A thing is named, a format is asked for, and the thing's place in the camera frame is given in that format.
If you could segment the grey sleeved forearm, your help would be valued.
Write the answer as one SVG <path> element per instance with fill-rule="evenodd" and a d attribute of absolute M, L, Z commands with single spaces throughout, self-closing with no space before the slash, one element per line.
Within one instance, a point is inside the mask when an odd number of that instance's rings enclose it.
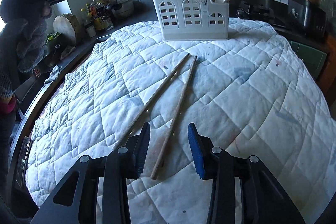
<path fill-rule="evenodd" d="M 19 75 L 30 72 L 43 58 L 51 15 L 47 0 L 2 0 L 1 18 L 6 25 L 1 31 L 1 114 L 15 107 Z"/>

